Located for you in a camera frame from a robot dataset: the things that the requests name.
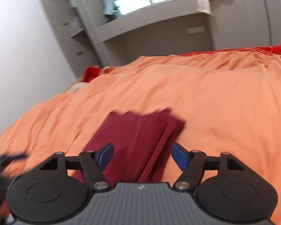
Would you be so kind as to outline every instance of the orange duvet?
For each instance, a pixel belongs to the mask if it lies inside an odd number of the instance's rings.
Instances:
[[[56,151],[77,155],[109,112],[148,114],[171,108],[186,125],[178,142],[218,156],[233,153],[278,192],[281,224],[281,56],[218,52],[141,57],[27,111],[0,137],[0,153],[27,152],[6,174],[28,171]],[[180,170],[169,158],[163,181]]]

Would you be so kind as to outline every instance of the logo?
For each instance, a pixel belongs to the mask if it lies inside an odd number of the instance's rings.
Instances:
[[[145,188],[146,188],[146,186],[144,186],[144,185],[138,186],[139,190],[144,190]]]

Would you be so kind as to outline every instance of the red blanket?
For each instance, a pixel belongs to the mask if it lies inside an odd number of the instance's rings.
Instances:
[[[160,182],[164,166],[173,143],[184,123],[170,110],[138,116],[127,112],[111,112],[85,146],[86,150],[99,150],[112,142],[114,156],[103,171],[108,182]],[[72,177],[82,181],[80,171]]]

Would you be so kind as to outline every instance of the ribbed gray surface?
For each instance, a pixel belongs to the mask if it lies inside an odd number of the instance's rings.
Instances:
[[[200,210],[191,195],[171,190],[166,183],[120,183],[97,193],[77,216],[60,225],[225,225]],[[255,223],[270,225],[270,221]],[[26,225],[15,222],[14,225]]]

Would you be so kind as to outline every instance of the white cloth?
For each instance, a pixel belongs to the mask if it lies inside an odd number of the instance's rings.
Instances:
[[[198,1],[198,9],[200,13],[207,13],[209,15],[212,15],[211,9],[210,9],[210,0],[197,0]]]

